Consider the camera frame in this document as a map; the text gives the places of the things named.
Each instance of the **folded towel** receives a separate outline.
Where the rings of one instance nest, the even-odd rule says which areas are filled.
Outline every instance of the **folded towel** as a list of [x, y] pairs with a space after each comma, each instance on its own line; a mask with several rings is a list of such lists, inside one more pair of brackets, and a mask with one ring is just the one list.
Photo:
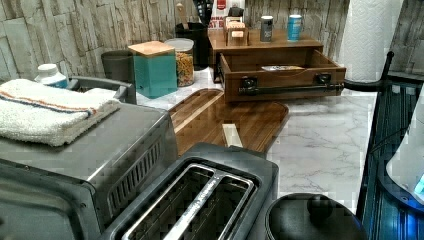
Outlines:
[[119, 101], [25, 79], [0, 85], [0, 136], [61, 146], [119, 108]]

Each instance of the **wooden cutting board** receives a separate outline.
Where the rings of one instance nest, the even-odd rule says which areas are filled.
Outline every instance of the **wooden cutting board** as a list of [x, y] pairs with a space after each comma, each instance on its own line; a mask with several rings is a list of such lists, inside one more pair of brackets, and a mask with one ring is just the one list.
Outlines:
[[226, 146], [222, 124], [234, 123], [244, 148], [266, 152], [288, 118], [287, 106], [269, 101], [225, 103], [218, 89], [199, 90], [169, 110], [181, 156], [197, 142]]

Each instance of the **paper towel holder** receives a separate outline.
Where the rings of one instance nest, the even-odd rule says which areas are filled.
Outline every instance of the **paper towel holder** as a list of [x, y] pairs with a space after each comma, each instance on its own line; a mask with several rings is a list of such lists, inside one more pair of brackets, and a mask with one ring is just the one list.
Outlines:
[[379, 92], [381, 89], [383, 89], [387, 85], [387, 75], [389, 73], [390, 64], [392, 63], [392, 59], [395, 56], [393, 51], [389, 51], [387, 53], [386, 62], [384, 64], [383, 72], [381, 73], [380, 80], [376, 82], [370, 82], [370, 83], [361, 83], [361, 82], [354, 82], [348, 79], [345, 79], [344, 81], [344, 87], [350, 90], [354, 91], [360, 91], [360, 92]]

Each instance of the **jar of pasta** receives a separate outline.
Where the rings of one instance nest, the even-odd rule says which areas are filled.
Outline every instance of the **jar of pasta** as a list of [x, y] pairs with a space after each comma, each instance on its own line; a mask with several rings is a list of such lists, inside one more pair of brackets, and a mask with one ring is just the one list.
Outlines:
[[194, 83], [193, 40], [173, 38], [165, 41], [165, 43], [175, 47], [178, 86], [192, 85]]

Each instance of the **marble countertop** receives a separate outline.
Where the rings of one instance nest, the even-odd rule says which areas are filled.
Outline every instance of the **marble countertop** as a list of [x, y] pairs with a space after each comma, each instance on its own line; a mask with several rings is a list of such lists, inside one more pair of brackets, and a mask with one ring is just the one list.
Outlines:
[[[137, 95], [137, 103], [170, 109], [214, 84], [209, 69], [195, 83], [157, 99]], [[345, 89], [341, 96], [284, 101], [289, 118], [267, 153], [279, 166], [279, 194], [321, 193], [356, 212], [376, 93]]]

